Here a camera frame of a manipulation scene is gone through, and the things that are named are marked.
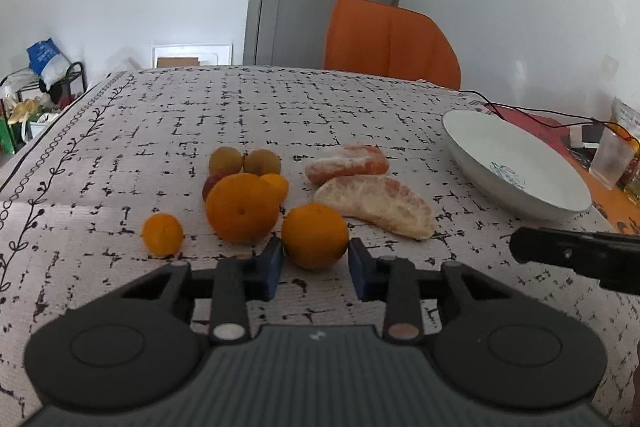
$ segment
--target bowl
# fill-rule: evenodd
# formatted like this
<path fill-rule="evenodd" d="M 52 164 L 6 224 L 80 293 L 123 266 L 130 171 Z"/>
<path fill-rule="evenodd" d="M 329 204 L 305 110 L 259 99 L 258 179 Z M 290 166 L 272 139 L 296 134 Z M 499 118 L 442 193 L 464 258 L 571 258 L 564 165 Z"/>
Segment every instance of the bowl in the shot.
<path fill-rule="evenodd" d="M 446 113 L 442 126 L 466 177 L 516 213 L 562 221 L 590 208 L 591 194 L 580 174 L 520 127 L 472 110 Z"/>

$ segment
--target chair backrest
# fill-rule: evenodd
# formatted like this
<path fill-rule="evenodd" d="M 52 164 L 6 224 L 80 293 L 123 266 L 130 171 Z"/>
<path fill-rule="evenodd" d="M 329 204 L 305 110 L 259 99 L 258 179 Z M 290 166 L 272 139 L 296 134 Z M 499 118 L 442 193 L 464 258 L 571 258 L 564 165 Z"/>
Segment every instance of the chair backrest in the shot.
<path fill-rule="evenodd" d="M 449 41 L 427 16 L 366 0 L 337 0 L 324 51 L 328 70 L 460 89 L 460 65 Z"/>

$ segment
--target orange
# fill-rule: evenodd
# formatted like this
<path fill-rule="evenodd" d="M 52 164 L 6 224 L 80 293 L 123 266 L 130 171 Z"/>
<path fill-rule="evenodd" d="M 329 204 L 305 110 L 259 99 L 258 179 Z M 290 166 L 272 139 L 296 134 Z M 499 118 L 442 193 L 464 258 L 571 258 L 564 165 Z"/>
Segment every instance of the orange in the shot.
<path fill-rule="evenodd" d="M 282 242 L 290 260 L 301 268 L 327 268 L 344 255 L 349 229 L 339 212 L 319 203 L 292 209 L 282 222 Z"/>
<path fill-rule="evenodd" d="M 209 224 L 230 243 L 254 244 L 278 221 L 278 198 L 270 184 L 242 172 L 222 178 L 205 201 Z"/>
<path fill-rule="evenodd" d="M 278 203 L 282 203 L 287 199 L 287 194 L 289 194 L 289 182 L 284 176 L 280 176 L 279 174 L 263 174 L 260 176 L 261 179 L 266 181 L 271 185 L 276 191 L 276 195 L 278 197 Z"/>
<path fill-rule="evenodd" d="M 178 253 L 183 239 L 182 225 L 171 214 L 154 214 L 142 227 L 142 241 L 158 257 Z"/>

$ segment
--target patterned tablecloth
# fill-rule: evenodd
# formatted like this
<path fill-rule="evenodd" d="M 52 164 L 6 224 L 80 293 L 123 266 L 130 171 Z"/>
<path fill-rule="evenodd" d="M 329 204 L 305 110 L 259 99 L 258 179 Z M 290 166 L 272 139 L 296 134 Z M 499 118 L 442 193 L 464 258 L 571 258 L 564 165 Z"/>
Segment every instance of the patterned tablecloth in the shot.
<path fill-rule="evenodd" d="M 391 174 L 431 201 L 439 227 L 418 243 L 351 220 L 351 237 L 374 255 L 408 257 L 422 268 L 457 259 L 587 323 L 609 352 L 594 405 L 628 425 L 639 299 L 565 269 L 513 261 L 508 239 L 522 222 L 465 180 L 442 137 L 443 113 L 469 103 L 424 82 L 278 68 L 148 70 L 98 84 L 19 165 L 9 164 L 0 192 L 0 425 L 16 425 L 38 406 L 22 367 L 30 333 L 166 262 L 150 257 L 139 237 L 151 213 L 181 220 L 180 255 L 195 269 L 242 250 L 221 243 L 204 216 L 200 191 L 213 149 L 229 144 L 280 155 L 290 181 L 284 213 L 313 195 L 305 163 L 347 142 L 382 147 Z M 561 226 L 607 228 L 595 210 Z M 254 328 L 380 326 L 383 305 L 356 299 L 342 259 L 321 273 L 287 266 L 276 299 L 252 303 L 250 315 Z M 206 317 L 197 309 L 194 327 L 206 327 Z M 424 320 L 438 328 L 434 302 L 424 302 Z"/>

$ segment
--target black cable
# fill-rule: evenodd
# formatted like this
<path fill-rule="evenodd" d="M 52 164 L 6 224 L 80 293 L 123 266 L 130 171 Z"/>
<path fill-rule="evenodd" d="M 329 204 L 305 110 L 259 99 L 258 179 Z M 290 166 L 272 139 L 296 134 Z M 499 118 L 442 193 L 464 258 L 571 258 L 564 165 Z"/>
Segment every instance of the black cable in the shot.
<path fill-rule="evenodd" d="M 620 129 L 623 129 L 626 132 L 626 134 L 628 135 L 628 138 L 620 136 L 618 133 L 616 133 L 616 135 L 620 136 L 624 141 L 633 140 L 634 142 L 636 142 L 636 145 L 638 146 L 638 148 L 636 149 L 636 153 L 640 152 L 640 140 L 638 140 L 638 138 L 633 136 L 628 130 L 626 130 L 625 127 L 623 127 L 622 125 L 620 125 L 617 122 L 602 121 L 602 120 L 598 120 L 597 118 L 591 118 L 590 116 L 581 116 L 579 114 L 569 114 L 569 113 L 566 113 L 566 112 L 552 111 L 552 110 L 549 110 L 549 109 L 530 109 L 528 107 L 518 107 L 517 105 L 508 105 L 508 104 L 505 104 L 505 103 L 491 102 L 491 100 L 489 100 L 487 97 L 485 97 L 485 95 L 482 94 L 481 92 L 477 92 L 477 91 L 474 91 L 474 90 L 471 90 L 471 89 L 463 89 L 463 90 L 460 90 L 460 92 L 470 92 L 470 93 L 473 93 L 473 94 L 476 94 L 476 95 L 480 96 L 488 105 L 492 106 L 493 111 L 495 112 L 495 114 L 497 116 L 499 116 L 500 118 L 502 118 L 503 120 L 505 120 L 505 121 L 506 121 L 506 118 L 503 117 L 503 115 L 500 114 L 500 112 L 496 109 L 496 107 L 505 107 L 505 108 L 508 108 L 508 109 L 516 110 L 517 112 L 523 114 L 527 118 L 530 118 L 534 122 L 536 122 L 536 123 L 538 123 L 540 125 L 544 125 L 545 127 L 549 127 L 551 129 L 560 129 L 560 128 L 563 128 L 563 127 L 573 127 L 574 125 L 586 125 L 587 123 L 599 123 L 599 124 L 605 125 L 612 132 L 615 132 L 610 127 L 611 125 L 614 125 L 616 127 L 619 127 Z M 551 113 L 551 114 L 559 114 L 561 116 L 567 116 L 569 118 L 582 118 L 583 120 L 588 120 L 588 122 L 560 123 L 558 125 L 551 125 L 549 123 L 546 123 L 546 122 L 543 122 L 541 120 L 538 120 L 535 116 L 533 116 L 532 114 L 529 114 L 526 111 L 548 112 L 548 113 Z"/>

